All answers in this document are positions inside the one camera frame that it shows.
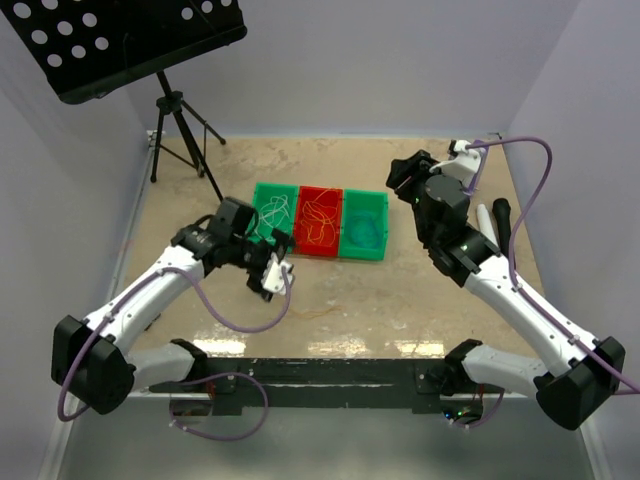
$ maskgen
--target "black music stand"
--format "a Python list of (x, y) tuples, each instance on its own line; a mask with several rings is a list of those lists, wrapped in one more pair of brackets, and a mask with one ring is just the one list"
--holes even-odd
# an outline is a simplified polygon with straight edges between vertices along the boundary
[(225, 140), (172, 91), (164, 70), (244, 38), (247, 28), (237, 0), (0, 0), (0, 9), (27, 46), (60, 100), (79, 104), (157, 74), (164, 96), (155, 141), (156, 170), (163, 119), (172, 114), (191, 162), (218, 188), (182, 115), (191, 113), (224, 145)]

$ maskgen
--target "round hole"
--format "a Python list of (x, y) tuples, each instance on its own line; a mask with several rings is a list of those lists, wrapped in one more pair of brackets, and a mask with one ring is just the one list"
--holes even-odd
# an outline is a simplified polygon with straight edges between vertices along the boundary
[(54, 68), (58, 68), (60, 65), (62, 65), (62, 58), (60, 57), (60, 55), (49, 55), (47, 57), (47, 63)]
[(86, 54), (87, 54), (87, 51), (84, 49), (84, 47), (81, 47), (80, 45), (76, 45), (71, 49), (71, 55), (73, 55), (76, 58), (84, 58)]
[(26, 3), (16, 3), (13, 6), (13, 13), (20, 18), (29, 18), (31, 16), (31, 9)]
[(58, 0), (42, 0), (42, 6), (49, 10), (55, 10), (58, 8)]
[(58, 24), (58, 31), (65, 36), (71, 35), (71, 32), (73, 32), (73, 27), (69, 22), (62, 21)]
[(98, 18), (93, 13), (85, 13), (82, 16), (82, 23), (87, 27), (95, 27), (98, 24)]
[(31, 40), (33, 40), (38, 45), (44, 45), (45, 43), (47, 43), (47, 40), (49, 40), (49, 37), (47, 37), (47, 34), (42, 30), (34, 30), (34, 32), (31, 34)]
[(106, 50), (107, 48), (109, 48), (109, 40), (104, 37), (96, 38), (96, 48), (98, 50)]

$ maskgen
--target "gray wall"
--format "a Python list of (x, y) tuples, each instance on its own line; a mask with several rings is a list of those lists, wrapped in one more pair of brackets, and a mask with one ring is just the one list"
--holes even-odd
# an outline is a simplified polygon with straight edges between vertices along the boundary
[[(556, 155), (529, 220), (548, 298), (569, 317), (627, 348), (640, 380), (640, 3), (583, 0), (509, 133), (537, 134)], [(508, 149), (528, 198), (541, 149)], [(614, 478), (638, 478), (637, 398), (610, 400), (596, 416)]]
[(55, 324), (104, 300), (145, 133), (126, 93), (69, 107), (0, 15), (0, 478), (36, 478), (55, 419)]
[[(577, 4), (240, 0), (247, 37), (167, 74), (223, 133), (504, 130)], [(156, 79), (129, 93), (155, 127)]]

